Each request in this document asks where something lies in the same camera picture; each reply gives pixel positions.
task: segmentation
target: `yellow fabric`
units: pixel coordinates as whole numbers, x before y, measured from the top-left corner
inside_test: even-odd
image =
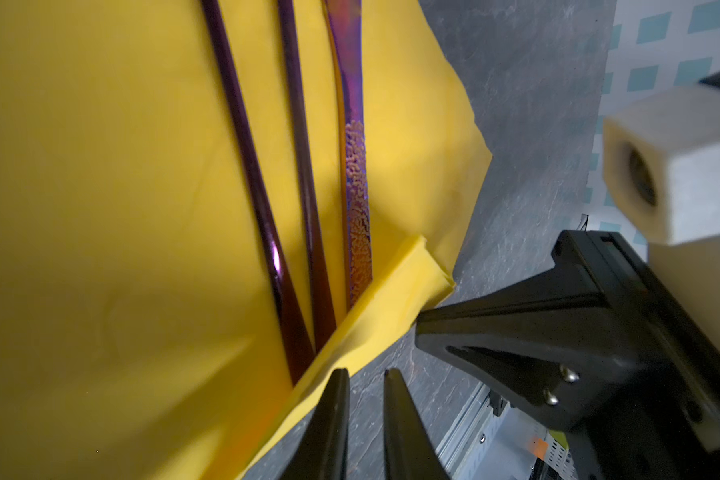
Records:
[[[221,4],[311,331],[276,2]],[[344,319],[332,54],[295,4]],[[0,0],[0,478],[239,476],[451,291],[490,152],[416,0],[363,8],[376,280],[293,388],[199,2]]]

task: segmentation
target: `folded fabric edge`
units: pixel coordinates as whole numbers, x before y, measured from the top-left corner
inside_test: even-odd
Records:
[[[296,385],[286,407],[274,422],[271,433],[265,436],[248,465],[236,478],[242,478],[253,464],[315,407],[333,370],[346,368],[350,376],[354,375],[399,340],[410,329],[416,315],[424,306],[441,302],[453,292],[454,286],[448,272],[426,249],[426,239],[422,236],[408,238],[398,249],[390,267],[374,279],[348,312],[345,320]],[[409,292],[410,295],[394,298],[392,293],[400,291]],[[396,302],[397,308],[389,308],[389,301]],[[392,325],[392,330],[358,332],[364,326],[373,327],[366,324],[372,323],[371,317],[381,310],[394,310],[390,314],[396,313],[404,318],[398,318]],[[359,349],[360,344],[367,348]]]

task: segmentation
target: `metal bar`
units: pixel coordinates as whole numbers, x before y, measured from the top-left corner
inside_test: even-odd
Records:
[[[347,306],[351,308],[373,279],[362,106],[361,0],[326,0],[326,10],[336,63],[340,119],[344,121],[342,190]]]
[[[296,148],[298,187],[302,199],[304,230],[309,261],[309,283],[312,292],[312,322],[315,326],[315,348],[319,352],[336,330],[331,285],[328,282],[326,255],[320,235],[320,216],[317,210],[315,181],[312,176],[312,159],[309,156],[307,116],[304,108],[302,70],[298,58],[298,37],[292,0],[278,0],[282,49],[286,57],[288,96],[291,102],[293,143]]]
[[[295,385],[309,368],[312,360],[315,359],[315,352],[312,350],[312,344],[304,326],[302,311],[298,307],[296,291],[293,289],[291,276],[288,273],[286,256],[282,252],[280,238],[277,235],[275,218],[272,216],[272,209],[269,207],[264,178],[256,157],[253,136],[246,115],[246,107],[242,101],[240,82],[237,79],[235,63],[232,60],[230,42],[226,36],[219,3],[217,0],[202,0],[202,10],[206,16],[213,51],[219,64],[219,73],[226,94],[227,106],[230,109],[232,124],[237,135],[248,190],[251,195],[253,210],[256,213],[256,222],[259,224],[259,234],[264,247],[269,281],[272,284],[272,294],[275,297],[275,307],[280,322],[282,343],[286,350],[288,370]]]

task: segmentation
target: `teal square tile pattern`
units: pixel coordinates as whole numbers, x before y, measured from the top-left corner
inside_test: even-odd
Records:
[[[611,222],[600,222],[600,228],[603,232],[621,232],[621,225],[612,224]]]
[[[609,72],[605,74],[605,78],[603,79],[603,95],[607,95],[610,93],[610,86],[614,82],[614,72]]]
[[[632,243],[635,245],[647,245],[648,240],[640,232],[635,232],[635,237],[632,239]]]
[[[712,57],[685,60],[679,63],[677,65],[677,75],[675,75],[675,86],[698,82],[710,74],[711,67]]]
[[[693,7],[688,33],[704,32],[720,28],[720,0]]]
[[[670,26],[672,12],[645,17],[640,20],[640,28],[637,29],[637,43],[656,42],[666,38],[666,30]]]
[[[619,47],[619,39],[621,38],[621,24],[614,25],[614,29],[610,32],[610,48],[609,50],[613,50],[614,48]]]
[[[656,84],[656,75],[659,65],[652,67],[633,68],[630,70],[630,79],[626,82],[626,91],[643,91],[653,89]]]

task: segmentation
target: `gray countertop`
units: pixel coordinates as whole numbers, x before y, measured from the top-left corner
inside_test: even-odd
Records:
[[[552,266],[557,235],[584,201],[616,0],[421,0],[494,159],[475,205],[447,303],[494,292]],[[382,384],[408,383],[437,445],[478,384],[414,348],[413,331],[351,382],[348,478],[382,478]],[[304,418],[246,474],[277,478]]]

